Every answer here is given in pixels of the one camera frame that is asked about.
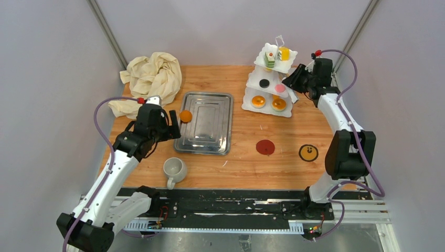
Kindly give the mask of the white ceramic mug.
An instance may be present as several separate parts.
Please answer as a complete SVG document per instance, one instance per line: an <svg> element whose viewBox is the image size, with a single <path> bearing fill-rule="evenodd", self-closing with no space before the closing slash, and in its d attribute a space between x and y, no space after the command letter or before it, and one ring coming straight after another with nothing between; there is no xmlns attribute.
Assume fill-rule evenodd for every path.
<svg viewBox="0 0 445 252"><path fill-rule="evenodd" d="M185 179L187 166L183 160L171 157L164 162L163 171L167 178L167 188L172 190L177 183Z"/></svg>

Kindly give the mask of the pink sandwich cookie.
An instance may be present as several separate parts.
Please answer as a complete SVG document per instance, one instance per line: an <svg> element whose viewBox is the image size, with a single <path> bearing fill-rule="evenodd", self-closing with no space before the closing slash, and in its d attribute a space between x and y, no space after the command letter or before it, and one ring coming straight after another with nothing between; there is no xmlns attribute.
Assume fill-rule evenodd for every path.
<svg viewBox="0 0 445 252"><path fill-rule="evenodd" d="M283 93L286 91L286 87L283 84L276 85L274 89L277 93Z"/></svg>

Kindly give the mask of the yellow cake slice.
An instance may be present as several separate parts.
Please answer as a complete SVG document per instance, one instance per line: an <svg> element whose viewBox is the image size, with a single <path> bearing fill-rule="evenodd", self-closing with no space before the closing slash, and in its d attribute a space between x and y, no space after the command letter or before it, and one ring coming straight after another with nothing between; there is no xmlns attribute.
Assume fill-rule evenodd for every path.
<svg viewBox="0 0 445 252"><path fill-rule="evenodd" d="M278 48L277 57L280 61L287 61L290 59L290 49L284 46Z"/></svg>

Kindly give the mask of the orange topped tart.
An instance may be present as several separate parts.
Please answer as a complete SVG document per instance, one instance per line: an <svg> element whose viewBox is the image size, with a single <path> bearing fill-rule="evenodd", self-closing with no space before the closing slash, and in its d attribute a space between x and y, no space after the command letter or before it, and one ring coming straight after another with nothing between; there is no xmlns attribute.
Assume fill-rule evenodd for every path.
<svg viewBox="0 0 445 252"><path fill-rule="evenodd" d="M265 104L266 104L266 99L263 96L254 96L251 99L251 105L254 108L261 109L265 106Z"/></svg>
<svg viewBox="0 0 445 252"><path fill-rule="evenodd" d="M287 107L287 102L281 98L276 98L272 101L271 107L274 111L282 112Z"/></svg>

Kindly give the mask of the green layered cake slice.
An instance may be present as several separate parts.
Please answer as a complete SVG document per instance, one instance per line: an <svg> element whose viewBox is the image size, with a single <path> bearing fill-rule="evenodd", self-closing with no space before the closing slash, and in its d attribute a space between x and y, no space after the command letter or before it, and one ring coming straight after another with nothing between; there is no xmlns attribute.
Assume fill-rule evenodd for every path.
<svg viewBox="0 0 445 252"><path fill-rule="evenodd" d="M276 60L275 60L274 53L272 53L272 52L264 53L264 64L267 68L270 68L270 69L274 68L275 63L276 63Z"/></svg>

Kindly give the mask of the black sandwich cookie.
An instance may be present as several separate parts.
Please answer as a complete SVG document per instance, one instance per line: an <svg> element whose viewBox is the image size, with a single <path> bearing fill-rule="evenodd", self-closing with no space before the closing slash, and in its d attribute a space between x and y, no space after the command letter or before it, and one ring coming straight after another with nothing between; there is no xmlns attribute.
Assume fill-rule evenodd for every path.
<svg viewBox="0 0 445 252"><path fill-rule="evenodd" d="M269 85L270 85L270 81L268 79L261 79L259 81L259 86L261 88L267 88L267 87L269 87Z"/></svg>

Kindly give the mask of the white and metal tongs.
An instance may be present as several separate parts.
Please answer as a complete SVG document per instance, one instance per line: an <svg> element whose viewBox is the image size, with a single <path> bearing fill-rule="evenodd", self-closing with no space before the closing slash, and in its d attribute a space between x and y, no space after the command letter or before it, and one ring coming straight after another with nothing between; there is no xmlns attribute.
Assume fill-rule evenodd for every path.
<svg viewBox="0 0 445 252"><path fill-rule="evenodd" d="M288 95L289 95L289 97L290 97L292 103L296 103L296 102L299 100L299 98L298 98L298 96L296 95L295 91L292 90L292 89L288 90Z"/></svg>

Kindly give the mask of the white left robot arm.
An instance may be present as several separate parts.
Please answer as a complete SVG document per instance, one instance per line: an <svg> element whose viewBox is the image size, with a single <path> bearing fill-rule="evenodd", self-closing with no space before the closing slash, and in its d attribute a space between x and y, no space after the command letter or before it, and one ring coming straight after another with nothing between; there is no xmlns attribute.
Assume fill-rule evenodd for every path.
<svg viewBox="0 0 445 252"><path fill-rule="evenodd" d="M123 183L133 170L156 149L159 142L180 138L176 111L158 104L143 104L136 120L120 133L107 163L85 198L70 213L56 221L68 246L82 251L108 251L117 233L141 214L156 216L161 210L160 193L140 186L123 203L111 208Z"/></svg>

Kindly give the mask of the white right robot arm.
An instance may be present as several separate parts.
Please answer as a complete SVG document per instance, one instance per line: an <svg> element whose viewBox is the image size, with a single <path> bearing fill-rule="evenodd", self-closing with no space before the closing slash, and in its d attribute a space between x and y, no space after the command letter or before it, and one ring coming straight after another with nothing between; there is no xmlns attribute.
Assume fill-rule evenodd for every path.
<svg viewBox="0 0 445 252"><path fill-rule="evenodd" d="M327 209L332 197L346 182L369 174L365 164L372 161L376 142L375 134L363 130L344 108L340 90L331 85L332 66L332 60L315 56L310 65L298 65L283 80L289 88L308 95L333 132L325 156L325 172L305 189L301 200L300 212L308 219Z"/></svg>

